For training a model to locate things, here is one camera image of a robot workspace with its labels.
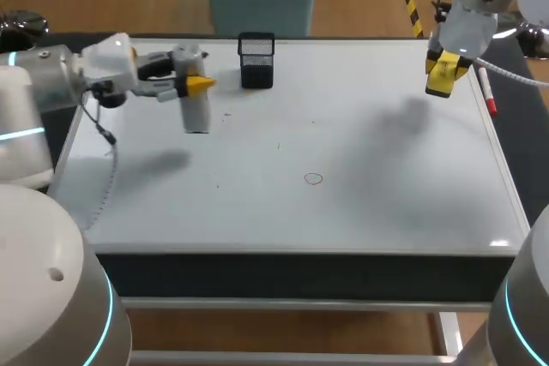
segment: red circle drawing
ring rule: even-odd
[[[305,179],[309,185],[316,186],[324,180],[324,177],[320,173],[307,173],[303,176],[303,179]]]

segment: robotic arm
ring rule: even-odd
[[[497,37],[498,13],[512,0],[454,0],[437,12],[437,30],[429,39],[425,71],[426,92],[448,98],[454,81],[465,75],[474,59],[482,56]],[[524,17],[533,24],[549,25],[549,0],[517,0]]]
[[[87,91],[105,108],[123,105],[127,92],[159,102],[177,100],[185,131],[208,133],[206,91],[215,81],[204,76],[206,56],[198,46],[178,45],[138,57],[125,33],[81,54],[57,45],[0,55],[0,182],[33,189],[50,182],[53,172],[39,114],[80,105]],[[109,143],[116,142],[97,128]]]

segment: yellow tape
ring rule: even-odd
[[[435,96],[448,98],[454,89],[458,55],[443,51],[435,67],[427,78],[426,92]]]

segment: white cylinder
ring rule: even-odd
[[[125,366],[128,317],[53,199],[0,185],[0,364]]]

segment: yellow black hazard tape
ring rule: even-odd
[[[412,22],[413,35],[416,38],[423,39],[423,27],[421,26],[421,20],[419,19],[419,13],[414,0],[405,0],[408,14],[410,15],[410,21]]]

